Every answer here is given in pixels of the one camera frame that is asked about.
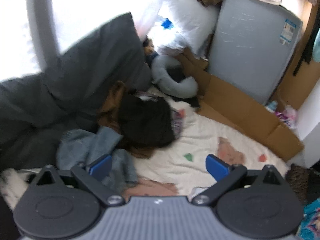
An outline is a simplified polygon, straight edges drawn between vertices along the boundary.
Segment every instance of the dark hair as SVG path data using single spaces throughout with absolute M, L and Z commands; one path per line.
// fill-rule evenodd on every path
M 143 47 L 146 47 L 146 46 L 148 46 L 148 45 L 149 45 L 149 39 L 148 39 L 148 37 L 146 37 L 145 40 L 144 40 L 143 43 L 142 43 L 142 46 L 143 46 Z

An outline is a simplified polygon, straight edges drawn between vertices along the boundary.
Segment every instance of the white wall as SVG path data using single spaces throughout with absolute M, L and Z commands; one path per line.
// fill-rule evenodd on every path
M 302 154 L 306 167 L 311 167 L 320 159 L 320 123 L 303 140 Z
M 304 1 L 305 0 L 282 0 L 281 5 L 301 19 Z
M 320 80 L 298 111 L 296 132 L 305 148 L 289 163 L 310 167 L 320 159 Z
M 299 139 L 304 140 L 318 123 L 320 123 L 320 80 L 298 111 L 297 135 Z

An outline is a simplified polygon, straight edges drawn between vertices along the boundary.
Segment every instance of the blue cloth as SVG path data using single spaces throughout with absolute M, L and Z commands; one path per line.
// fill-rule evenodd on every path
M 132 156 L 123 149 L 115 149 L 122 135 L 109 127 L 100 127 L 97 134 L 75 129 L 65 133 L 57 151 L 57 167 L 69 170 L 72 166 L 91 164 L 103 155 L 112 155 L 112 168 L 106 171 L 102 183 L 121 194 L 125 186 L 138 182 Z
M 313 44 L 312 57 L 315 62 L 320 62 L 320 29 Z
M 170 30 L 174 27 L 172 22 L 168 18 L 165 19 L 165 21 L 161 24 L 161 26 L 165 29 L 168 29 L 168 30 Z
M 298 236 L 304 240 L 320 240 L 320 199 L 305 206 L 304 214 Z

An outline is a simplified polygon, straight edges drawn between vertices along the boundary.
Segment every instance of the gray pillow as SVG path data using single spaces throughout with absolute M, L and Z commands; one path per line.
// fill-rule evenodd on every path
M 44 83 L 57 104 L 68 111 L 99 108 L 109 88 L 120 80 L 146 90 L 151 72 L 132 15 L 121 15 L 79 41 L 44 72 Z
M 177 98 L 192 98 L 198 92 L 198 84 L 193 77 L 187 77 L 181 82 L 175 82 L 167 72 L 169 68 L 180 68 L 181 63 L 170 56 L 157 56 L 152 62 L 151 72 L 153 83 L 158 88 Z

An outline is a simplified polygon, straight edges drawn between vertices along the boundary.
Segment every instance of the green spot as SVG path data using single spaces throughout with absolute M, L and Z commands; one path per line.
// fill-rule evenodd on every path
M 192 155 L 191 153 L 185 154 L 184 157 L 185 157 L 188 161 L 193 162 L 193 155 Z

